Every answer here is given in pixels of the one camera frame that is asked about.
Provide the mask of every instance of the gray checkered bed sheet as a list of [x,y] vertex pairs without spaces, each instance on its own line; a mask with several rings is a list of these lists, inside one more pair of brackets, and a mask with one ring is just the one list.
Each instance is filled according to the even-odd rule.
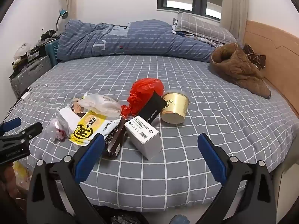
[[[126,104],[137,79],[159,78],[165,90],[188,94],[185,122],[171,125],[157,117],[152,125],[161,134],[163,148],[157,156],[148,161],[125,138],[117,158],[99,158],[81,188],[92,204],[131,211],[208,203],[221,186],[197,148],[200,133],[207,133],[228,155],[249,163],[264,160],[272,171],[284,160],[299,126],[299,120],[275,90],[271,89],[270,100],[264,99],[222,80],[208,67],[208,63],[198,61],[137,55],[59,63],[32,84],[31,97],[18,105],[10,118],[20,117],[21,129],[35,122],[46,128],[56,107],[69,105],[75,96],[100,93]],[[30,151],[31,155],[21,162],[33,169],[39,159],[59,161],[73,155],[75,148],[69,141],[55,145],[43,131],[31,142]]]

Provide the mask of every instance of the yellow snack wrapper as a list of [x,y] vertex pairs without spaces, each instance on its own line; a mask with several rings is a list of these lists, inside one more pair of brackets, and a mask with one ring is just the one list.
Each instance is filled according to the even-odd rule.
[[79,146],[86,146],[97,133],[102,134],[106,138],[118,126],[120,120],[121,117],[117,120],[107,120],[107,117],[104,115],[96,114],[94,111],[87,111],[69,140]]

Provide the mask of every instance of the wooden headboard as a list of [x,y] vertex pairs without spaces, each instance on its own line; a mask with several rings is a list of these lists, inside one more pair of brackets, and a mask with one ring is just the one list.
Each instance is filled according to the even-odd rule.
[[244,44],[266,55],[264,77],[299,115],[299,38],[278,28],[247,21]]

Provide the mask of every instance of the suitcase handle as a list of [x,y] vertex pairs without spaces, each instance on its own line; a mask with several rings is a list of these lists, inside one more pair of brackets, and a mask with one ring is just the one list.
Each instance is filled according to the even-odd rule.
[[38,61],[38,64],[33,63],[32,65],[28,66],[28,68],[26,69],[28,71],[29,75],[32,75],[34,73],[36,73],[37,71],[39,71],[41,68],[41,62]]

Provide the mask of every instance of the brown fuzzy blanket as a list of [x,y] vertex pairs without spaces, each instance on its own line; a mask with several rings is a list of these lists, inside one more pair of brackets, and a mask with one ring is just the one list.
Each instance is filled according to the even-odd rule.
[[270,99],[271,92],[262,73],[247,58],[238,44],[226,44],[214,50],[210,63],[221,78]]

